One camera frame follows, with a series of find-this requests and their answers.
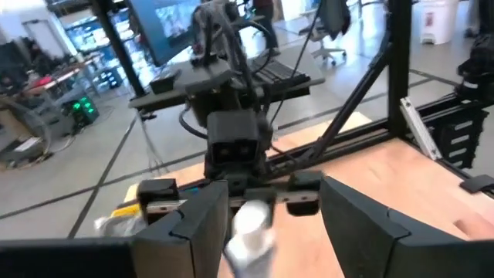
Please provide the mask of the person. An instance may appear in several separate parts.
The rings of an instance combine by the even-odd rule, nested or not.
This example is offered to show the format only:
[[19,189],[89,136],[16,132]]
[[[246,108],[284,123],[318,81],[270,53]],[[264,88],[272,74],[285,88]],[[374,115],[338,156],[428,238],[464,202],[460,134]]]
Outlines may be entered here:
[[269,32],[269,36],[266,39],[266,48],[271,49],[274,56],[278,56],[278,39],[276,37],[276,32],[274,31],[274,28],[272,26],[272,20],[274,16],[273,0],[252,0],[252,7],[255,9],[256,15],[262,16],[262,18],[259,20],[259,24]]

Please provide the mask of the small black desk box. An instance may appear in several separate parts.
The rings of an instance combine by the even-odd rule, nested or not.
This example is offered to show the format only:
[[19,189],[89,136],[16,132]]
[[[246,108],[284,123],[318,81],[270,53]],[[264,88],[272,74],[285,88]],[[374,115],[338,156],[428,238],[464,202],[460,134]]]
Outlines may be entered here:
[[181,75],[181,69],[168,69],[158,74],[150,81],[150,88],[154,94],[166,93],[174,89],[174,83]]

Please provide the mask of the white waste bin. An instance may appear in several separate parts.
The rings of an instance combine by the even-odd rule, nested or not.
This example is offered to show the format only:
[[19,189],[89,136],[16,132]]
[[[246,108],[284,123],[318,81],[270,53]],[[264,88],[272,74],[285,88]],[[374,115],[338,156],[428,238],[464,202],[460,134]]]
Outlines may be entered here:
[[441,45],[451,41],[459,0],[420,0],[420,43]]

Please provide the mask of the black keyboard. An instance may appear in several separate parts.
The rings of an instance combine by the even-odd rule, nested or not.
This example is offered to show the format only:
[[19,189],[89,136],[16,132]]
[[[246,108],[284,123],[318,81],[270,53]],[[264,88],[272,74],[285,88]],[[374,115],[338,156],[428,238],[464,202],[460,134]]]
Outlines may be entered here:
[[276,59],[267,60],[265,57],[251,61],[251,70],[256,81],[269,85],[277,90],[289,89],[311,81],[310,76],[279,62]]

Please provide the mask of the black table clamp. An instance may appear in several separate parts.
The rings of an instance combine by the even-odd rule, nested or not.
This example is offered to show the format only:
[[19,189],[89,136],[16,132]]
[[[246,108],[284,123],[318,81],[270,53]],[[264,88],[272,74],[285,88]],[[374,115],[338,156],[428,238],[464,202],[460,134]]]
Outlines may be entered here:
[[464,180],[459,186],[470,194],[475,194],[478,192],[493,192],[494,178],[489,175],[478,175]]

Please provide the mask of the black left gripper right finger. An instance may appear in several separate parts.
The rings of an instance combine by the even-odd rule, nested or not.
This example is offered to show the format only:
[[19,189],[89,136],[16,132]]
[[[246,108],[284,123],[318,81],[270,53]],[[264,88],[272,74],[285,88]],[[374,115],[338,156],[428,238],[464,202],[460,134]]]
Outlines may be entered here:
[[494,240],[465,241],[331,177],[319,197],[345,278],[494,278]]

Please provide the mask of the black bundled equipment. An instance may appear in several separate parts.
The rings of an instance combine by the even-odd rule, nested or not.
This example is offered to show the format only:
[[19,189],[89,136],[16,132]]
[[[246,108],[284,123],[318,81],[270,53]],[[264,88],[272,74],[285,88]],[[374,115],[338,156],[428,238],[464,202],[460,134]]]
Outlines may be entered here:
[[457,67],[462,82],[455,91],[464,100],[494,102],[494,33],[479,35],[469,58]]

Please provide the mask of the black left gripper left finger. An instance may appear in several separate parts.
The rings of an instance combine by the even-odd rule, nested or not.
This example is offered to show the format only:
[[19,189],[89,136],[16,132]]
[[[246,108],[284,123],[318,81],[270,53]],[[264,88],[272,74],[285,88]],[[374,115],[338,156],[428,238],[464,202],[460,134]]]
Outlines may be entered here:
[[228,229],[228,184],[216,181],[133,239],[137,278],[216,278]]

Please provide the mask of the black white office chair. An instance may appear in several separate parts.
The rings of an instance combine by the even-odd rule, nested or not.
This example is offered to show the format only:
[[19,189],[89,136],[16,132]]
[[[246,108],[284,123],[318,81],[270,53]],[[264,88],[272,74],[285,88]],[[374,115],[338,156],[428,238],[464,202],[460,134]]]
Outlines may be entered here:
[[347,5],[347,0],[311,0],[312,12],[307,12],[312,16],[314,27],[310,28],[309,35],[311,42],[318,42],[319,49],[312,52],[314,58],[320,57],[324,62],[330,62],[332,66],[337,64],[333,54],[341,53],[343,58],[347,52],[342,48],[327,48],[324,39],[336,40],[343,36],[350,28],[351,15]]

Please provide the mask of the black aluminium rig frame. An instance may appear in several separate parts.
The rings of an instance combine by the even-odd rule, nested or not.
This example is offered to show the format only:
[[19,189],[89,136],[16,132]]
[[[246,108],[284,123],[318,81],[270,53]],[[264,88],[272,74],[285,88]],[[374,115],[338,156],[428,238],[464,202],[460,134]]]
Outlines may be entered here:
[[[144,88],[141,86],[139,80],[135,76],[134,68],[130,64],[130,58],[127,53],[124,54],[124,45],[118,38],[114,28],[110,26],[110,18],[107,12],[110,10],[107,7],[110,4],[103,4],[103,0],[90,0],[93,10],[98,19],[103,25],[105,33],[110,38],[110,44],[114,48],[119,61],[122,63],[126,74],[130,75],[130,83],[134,87],[137,86],[137,98],[130,100],[129,108],[134,108],[138,112],[144,111],[145,113],[154,112],[169,107],[182,105],[186,102],[186,93],[180,91],[174,91],[173,93],[145,94]],[[401,137],[409,133],[407,124],[404,122],[404,116],[400,110],[400,99],[408,96],[408,75],[409,75],[409,55],[410,55],[410,37],[411,37],[411,0],[389,0],[389,10],[391,17],[387,20],[387,32],[390,39],[383,39],[384,48],[378,52],[375,56],[375,61],[370,64],[370,68],[361,78],[352,94],[348,97],[345,104],[340,108],[333,122],[325,130],[325,132],[319,137],[318,140],[311,143],[289,149],[284,154],[278,154],[266,162],[268,168],[259,172],[259,178],[262,180],[273,180],[288,175],[294,171],[298,171],[304,168],[310,168],[316,164],[322,164],[333,160],[335,158],[342,157],[346,154],[352,154],[356,151],[361,151],[364,148],[374,146],[378,144],[382,137],[384,141],[393,137]],[[257,94],[255,91],[251,70],[247,66],[247,58],[239,46],[236,46],[236,55],[239,60],[239,67],[241,68],[241,74],[244,78],[247,78],[248,93],[252,95],[250,98],[254,101],[254,108],[260,109],[260,101],[264,101],[263,97]],[[365,124],[358,127],[354,131],[345,131],[340,135],[337,132],[341,131],[343,124],[347,122],[350,115],[355,111],[358,104],[362,101],[367,91],[374,84],[376,79],[380,76],[384,68],[388,68],[388,91],[387,91],[387,108],[388,116],[385,119],[374,122],[373,124]],[[315,77],[309,82],[301,83],[292,88],[285,88],[279,92],[272,93],[268,99],[266,99],[268,105],[271,102],[283,102],[289,98],[301,97],[296,95],[297,90],[307,88],[309,86],[316,85]],[[450,95],[444,99],[437,100],[430,104],[425,104],[417,109],[417,112],[423,113],[424,124],[439,124],[439,121],[446,121],[447,117],[453,117],[453,115],[467,113],[467,110],[483,110],[486,107],[493,106],[494,100],[491,102],[473,102],[460,104],[459,98]],[[350,143],[351,140],[358,137],[363,137],[375,131],[381,131],[376,134],[375,138],[369,138],[361,142]],[[332,151],[330,147],[336,146],[336,144],[349,143],[346,147],[335,147]],[[293,155],[294,158],[301,158],[288,164],[288,155]]]

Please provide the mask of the cluttered wooden workbench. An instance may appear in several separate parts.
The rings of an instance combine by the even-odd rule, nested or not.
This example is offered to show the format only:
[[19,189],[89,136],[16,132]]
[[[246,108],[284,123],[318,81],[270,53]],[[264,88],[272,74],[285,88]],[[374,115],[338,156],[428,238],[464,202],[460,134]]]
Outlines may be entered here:
[[0,72],[0,119],[8,112],[20,117],[31,111],[42,114],[47,110],[72,115],[73,101],[89,97],[81,79],[93,83],[93,78],[83,72],[92,61],[58,66],[34,80],[29,80],[28,73],[21,68]]

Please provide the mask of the computer monitor blue screen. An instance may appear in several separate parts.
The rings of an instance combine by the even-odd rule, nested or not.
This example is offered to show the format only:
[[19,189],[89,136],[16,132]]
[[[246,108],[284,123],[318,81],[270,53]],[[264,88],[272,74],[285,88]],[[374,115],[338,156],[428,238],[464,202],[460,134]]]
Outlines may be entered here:
[[131,26],[151,55],[163,66],[193,40],[192,15],[201,0],[124,0]]

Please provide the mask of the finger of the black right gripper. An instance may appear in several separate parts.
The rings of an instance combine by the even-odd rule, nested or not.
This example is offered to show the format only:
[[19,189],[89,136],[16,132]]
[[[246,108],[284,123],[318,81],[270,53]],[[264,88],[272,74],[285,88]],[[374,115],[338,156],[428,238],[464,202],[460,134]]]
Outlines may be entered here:
[[274,210],[276,206],[276,191],[272,188],[254,188],[252,190],[254,199],[265,202],[269,207],[268,223],[272,224],[274,218]]
[[235,215],[237,211],[245,204],[246,184],[230,184],[228,186],[228,196],[230,211]]

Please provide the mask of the silver metal bar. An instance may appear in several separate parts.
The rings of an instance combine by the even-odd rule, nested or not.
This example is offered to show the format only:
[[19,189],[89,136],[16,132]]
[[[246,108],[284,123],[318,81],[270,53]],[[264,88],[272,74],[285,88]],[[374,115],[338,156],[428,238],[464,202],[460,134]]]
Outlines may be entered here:
[[442,154],[439,151],[436,143],[433,141],[428,128],[421,119],[420,114],[415,109],[408,97],[400,99],[401,112],[410,128],[414,139],[417,141],[421,152],[433,161],[437,161],[442,158]]

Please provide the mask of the yellow plastic basket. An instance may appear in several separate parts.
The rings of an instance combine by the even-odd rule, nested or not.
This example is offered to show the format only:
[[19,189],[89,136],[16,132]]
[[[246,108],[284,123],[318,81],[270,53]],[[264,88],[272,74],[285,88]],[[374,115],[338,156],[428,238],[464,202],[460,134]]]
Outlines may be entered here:
[[111,213],[111,217],[132,216],[140,212],[139,201],[137,200],[137,190],[139,185],[131,185],[127,189],[123,203],[118,205]]

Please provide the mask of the computer with green lights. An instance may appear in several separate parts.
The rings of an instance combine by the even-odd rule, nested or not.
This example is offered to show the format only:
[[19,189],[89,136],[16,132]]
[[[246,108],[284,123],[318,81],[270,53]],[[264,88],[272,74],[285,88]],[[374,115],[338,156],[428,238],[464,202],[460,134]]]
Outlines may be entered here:
[[92,124],[98,117],[99,111],[89,97],[80,97],[71,104],[71,112],[75,122],[86,126]]

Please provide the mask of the small white toothpaste tube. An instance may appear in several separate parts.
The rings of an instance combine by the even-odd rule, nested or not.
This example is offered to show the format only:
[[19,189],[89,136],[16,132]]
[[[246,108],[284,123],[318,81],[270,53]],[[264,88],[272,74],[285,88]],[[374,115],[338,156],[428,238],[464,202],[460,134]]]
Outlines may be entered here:
[[247,201],[232,219],[232,237],[225,258],[235,278],[272,278],[275,234],[269,224],[270,207],[262,201]]

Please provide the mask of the black slotted box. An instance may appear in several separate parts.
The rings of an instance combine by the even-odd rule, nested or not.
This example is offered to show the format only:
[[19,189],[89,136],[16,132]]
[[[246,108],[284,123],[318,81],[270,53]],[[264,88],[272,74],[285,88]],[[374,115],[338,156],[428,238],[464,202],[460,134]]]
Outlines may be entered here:
[[487,111],[474,109],[441,118],[432,137],[442,157],[458,168],[471,168],[488,115]]

